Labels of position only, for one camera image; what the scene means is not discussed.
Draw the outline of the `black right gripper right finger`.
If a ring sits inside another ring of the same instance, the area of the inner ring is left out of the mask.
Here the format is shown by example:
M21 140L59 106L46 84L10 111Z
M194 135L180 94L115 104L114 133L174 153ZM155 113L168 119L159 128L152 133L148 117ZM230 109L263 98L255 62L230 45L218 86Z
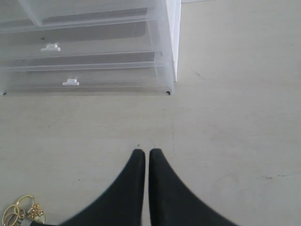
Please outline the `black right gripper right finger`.
M161 149L152 149L149 155L149 209L152 226L235 225L180 180Z

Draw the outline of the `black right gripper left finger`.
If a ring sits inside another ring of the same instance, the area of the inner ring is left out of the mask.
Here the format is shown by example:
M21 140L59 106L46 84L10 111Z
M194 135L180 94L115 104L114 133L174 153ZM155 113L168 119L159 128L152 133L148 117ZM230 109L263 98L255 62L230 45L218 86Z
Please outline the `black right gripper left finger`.
M124 169L92 204L63 226L140 226L145 183L145 153L133 150Z

